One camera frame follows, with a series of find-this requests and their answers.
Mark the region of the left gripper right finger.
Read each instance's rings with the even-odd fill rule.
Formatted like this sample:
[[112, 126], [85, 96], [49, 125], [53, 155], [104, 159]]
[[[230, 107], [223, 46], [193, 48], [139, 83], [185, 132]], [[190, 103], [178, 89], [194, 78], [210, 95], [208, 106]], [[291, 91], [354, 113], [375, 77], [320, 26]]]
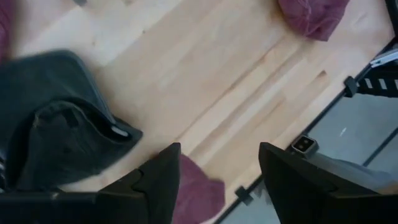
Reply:
[[333, 224], [343, 220], [332, 195], [352, 194], [356, 184], [268, 142], [260, 143], [259, 163], [281, 224]]

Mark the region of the dark grey cloth hat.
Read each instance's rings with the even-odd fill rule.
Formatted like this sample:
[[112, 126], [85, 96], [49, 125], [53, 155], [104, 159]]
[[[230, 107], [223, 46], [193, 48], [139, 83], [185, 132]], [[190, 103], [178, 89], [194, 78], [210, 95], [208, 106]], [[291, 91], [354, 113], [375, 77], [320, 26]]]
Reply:
[[73, 52], [0, 65], [0, 176], [7, 191], [54, 189], [98, 175], [142, 135], [113, 116]]

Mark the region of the maroon cloth hat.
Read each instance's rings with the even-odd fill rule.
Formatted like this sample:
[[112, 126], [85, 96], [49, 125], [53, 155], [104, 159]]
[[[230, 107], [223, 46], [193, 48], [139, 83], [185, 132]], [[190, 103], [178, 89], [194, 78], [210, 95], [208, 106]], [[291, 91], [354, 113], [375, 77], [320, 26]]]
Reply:
[[290, 28], [309, 39], [327, 42], [350, 0], [277, 0]]
[[189, 157], [180, 156], [180, 185], [172, 224], [202, 224], [225, 205], [225, 184], [209, 178]]

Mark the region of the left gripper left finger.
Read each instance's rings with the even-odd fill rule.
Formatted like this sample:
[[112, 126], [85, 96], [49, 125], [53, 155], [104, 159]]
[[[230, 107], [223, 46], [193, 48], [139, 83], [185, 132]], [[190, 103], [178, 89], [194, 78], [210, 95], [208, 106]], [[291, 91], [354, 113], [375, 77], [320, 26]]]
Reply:
[[99, 192], [96, 224], [172, 224], [181, 145], [174, 142]]

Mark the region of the black table edge clamp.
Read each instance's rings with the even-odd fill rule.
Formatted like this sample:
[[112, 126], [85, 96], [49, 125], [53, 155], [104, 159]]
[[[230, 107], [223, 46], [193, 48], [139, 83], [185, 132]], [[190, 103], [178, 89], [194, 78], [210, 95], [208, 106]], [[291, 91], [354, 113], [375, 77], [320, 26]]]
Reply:
[[250, 191], [245, 189], [243, 186], [237, 188], [234, 193], [237, 196], [238, 200], [247, 206], [250, 205], [254, 200], [250, 194]]
[[357, 90], [358, 90], [356, 80], [353, 77], [348, 76], [344, 80], [343, 84], [345, 86], [345, 89], [344, 89], [345, 97], [347, 97], [347, 98], [354, 97], [354, 95], [357, 93]]

